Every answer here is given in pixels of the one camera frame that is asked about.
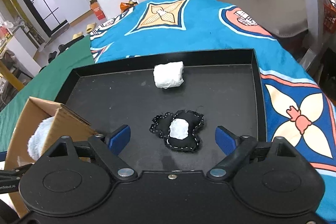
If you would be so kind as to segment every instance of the black tray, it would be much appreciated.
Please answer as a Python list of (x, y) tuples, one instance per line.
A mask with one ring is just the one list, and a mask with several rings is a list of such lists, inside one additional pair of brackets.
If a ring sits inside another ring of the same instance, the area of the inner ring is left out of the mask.
[[(183, 61), (184, 83), (167, 90), (155, 86), (155, 65)], [(203, 170), (224, 158), (215, 143), (223, 125), (234, 134), (266, 141), (265, 110), (253, 49), (177, 52), (99, 63), (71, 71), (55, 100), (66, 104), (99, 132), (122, 124), (131, 140), (119, 157), (142, 170)], [(200, 149), (175, 152), (149, 132), (152, 118), (180, 109), (204, 114)]]

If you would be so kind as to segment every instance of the white cloth bundle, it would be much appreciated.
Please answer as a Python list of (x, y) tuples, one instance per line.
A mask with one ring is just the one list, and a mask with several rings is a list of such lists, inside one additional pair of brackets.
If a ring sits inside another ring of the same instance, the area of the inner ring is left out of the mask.
[(183, 62), (157, 65), (154, 68), (154, 81), (158, 88), (172, 88), (183, 83)]
[(50, 127), (54, 121), (54, 117), (43, 120), (34, 135), (28, 141), (28, 154), (33, 160), (38, 160), (42, 156), (42, 149), (47, 139)]

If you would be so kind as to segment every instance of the slipper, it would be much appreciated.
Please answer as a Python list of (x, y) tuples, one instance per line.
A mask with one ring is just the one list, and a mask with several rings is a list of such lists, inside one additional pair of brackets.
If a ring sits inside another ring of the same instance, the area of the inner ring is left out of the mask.
[(76, 39), (76, 38), (78, 38), (78, 37), (80, 37), (80, 36), (82, 36), (82, 35), (83, 35), (83, 32), (75, 33), (75, 34), (73, 35), (73, 37), (72, 37), (72, 40), (74, 40), (74, 39)]
[(86, 27), (86, 33), (92, 32), (96, 27), (96, 23), (91, 23)]

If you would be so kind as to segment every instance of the blue blanket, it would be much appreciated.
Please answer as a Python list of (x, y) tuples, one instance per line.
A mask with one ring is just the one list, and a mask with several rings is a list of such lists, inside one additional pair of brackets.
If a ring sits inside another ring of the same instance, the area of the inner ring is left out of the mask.
[(216, 0), (147, 0), (97, 27), (90, 38), (96, 63), (165, 52), (254, 48), (267, 139), (285, 137), (316, 168), (325, 182), (317, 213), (336, 221), (335, 108), (278, 41), (240, 8)]

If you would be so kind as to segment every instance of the screw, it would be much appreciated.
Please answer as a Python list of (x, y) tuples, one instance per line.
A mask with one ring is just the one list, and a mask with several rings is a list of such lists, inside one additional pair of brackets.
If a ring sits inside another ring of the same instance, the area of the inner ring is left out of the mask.
[(215, 168), (210, 170), (210, 175), (213, 177), (224, 177), (226, 175), (226, 171), (221, 168)]
[(134, 174), (134, 170), (131, 168), (121, 168), (118, 170), (118, 175), (121, 177), (130, 177)]
[(170, 174), (170, 175), (168, 175), (168, 178), (169, 178), (169, 179), (177, 179), (177, 175), (175, 175), (175, 174)]

